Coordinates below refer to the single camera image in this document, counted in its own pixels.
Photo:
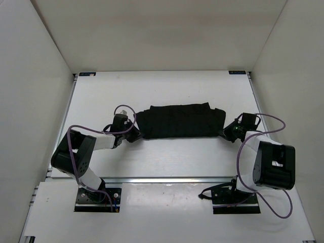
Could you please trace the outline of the black pleated skirt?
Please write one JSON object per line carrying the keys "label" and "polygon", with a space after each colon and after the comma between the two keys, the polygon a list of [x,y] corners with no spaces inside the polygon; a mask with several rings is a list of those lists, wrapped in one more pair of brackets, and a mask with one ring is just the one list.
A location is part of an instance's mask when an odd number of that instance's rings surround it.
{"label": "black pleated skirt", "polygon": [[226,112],[209,103],[150,106],[136,114],[144,139],[217,137],[225,124]]}

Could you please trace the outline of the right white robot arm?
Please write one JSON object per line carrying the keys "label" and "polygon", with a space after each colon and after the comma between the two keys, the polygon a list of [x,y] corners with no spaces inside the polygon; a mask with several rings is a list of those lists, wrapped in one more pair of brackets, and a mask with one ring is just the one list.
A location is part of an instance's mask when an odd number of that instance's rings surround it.
{"label": "right white robot arm", "polygon": [[[290,190],[295,185],[295,148],[268,137],[258,130],[261,113],[242,113],[220,134],[227,141],[241,141],[236,156],[236,176],[227,183],[204,189],[200,199],[226,199],[229,205],[242,204],[262,189]],[[250,173],[240,172],[240,156],[245,147],[252,149],[255,161]]]}

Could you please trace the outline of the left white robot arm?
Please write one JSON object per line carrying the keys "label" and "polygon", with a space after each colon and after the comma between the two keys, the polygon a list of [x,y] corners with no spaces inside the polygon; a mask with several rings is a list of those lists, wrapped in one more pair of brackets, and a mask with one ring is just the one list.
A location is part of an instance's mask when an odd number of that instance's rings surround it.
{"label": "left white robot arm", "polygon": [[112,124],[101,131],[72,125],[52,155],[51,166],[74,178],[87,197],[99,202],[107,192],[104,180],[90,168],[93,152],[115,149],[124,140],[133,143],[142,137],[139,129],[123,113],[116,114]]}

